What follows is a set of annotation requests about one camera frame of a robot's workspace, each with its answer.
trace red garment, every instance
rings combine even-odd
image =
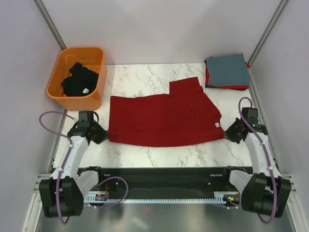
[[[168,147],[223,139],[221,114],[197,77],[169,83],[169,94],[124,98],[111,96],[111,142]]]

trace black garment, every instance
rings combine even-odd
[[[88,68],[83,67],[81,63],[76,62],[70,69],[70,73],[72,73],[72,76],[65,78],[61,83],[64,94],[68,97],[86,96],[96,89],[98,74],[94,71],[91,71]]]

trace gray floor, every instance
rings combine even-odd
[[[288,208],[264,225],[256,214],[202,204],[122,204],[108,209],[85,207],[62,225],[43,213],[36,232],[295,232]]]

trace orange basket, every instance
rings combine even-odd
[[[96,89],[87,96],[68,97],[63,92],[61,82],[71,76],[70,68],[76,62],[98,73],[98,83]],[[100,47],[70,47],[60,53],[46,92],[50,98],[55,99],[67,110],[97,110],[102,104],[106,76],[103,49]]]

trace marble table top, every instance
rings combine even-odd
[[[99,123],[109,126],[110,97],[140,97],[169,93],[169,82],[197,76],[205,86],[205,64],[144,64],[108,65],[102,106],[96,110]],[[204,88],[204,92],[221,112],[221,126],[226,130],[239,118],[238,102],[250,97],[249,91]],[[242,107],[250,106],[243,101]],[[78,111],[68,111],[78,118]],[[67,134],[74,121],[66,118],[62,133]],[[64,153],[67,140],[61,138],[54,167]],[[239,145],[226,139],[181,147],[145,147],[104,141],[100,145],[90,143],[80,167],[218,167],[251,166],[249,151],[244,142]]]

